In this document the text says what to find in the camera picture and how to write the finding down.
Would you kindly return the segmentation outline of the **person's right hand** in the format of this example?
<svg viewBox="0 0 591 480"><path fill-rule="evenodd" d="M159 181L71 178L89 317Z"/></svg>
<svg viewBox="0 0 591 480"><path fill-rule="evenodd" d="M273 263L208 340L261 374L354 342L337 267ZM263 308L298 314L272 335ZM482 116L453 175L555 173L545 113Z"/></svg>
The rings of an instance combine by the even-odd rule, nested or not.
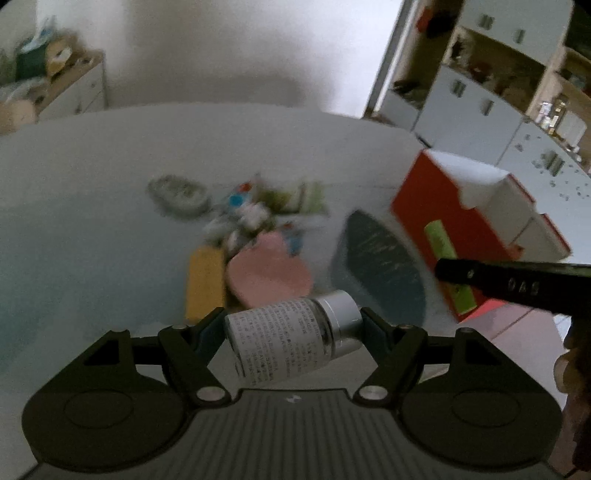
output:
<svg viewBox="0 0 591 480"><path fill-rule="evenodd" d="M556 360L554 376L558 390L567 395L565 426L574 446L568 478L590 472L590 321L573 316L563 345L566 352Z"/></svg>

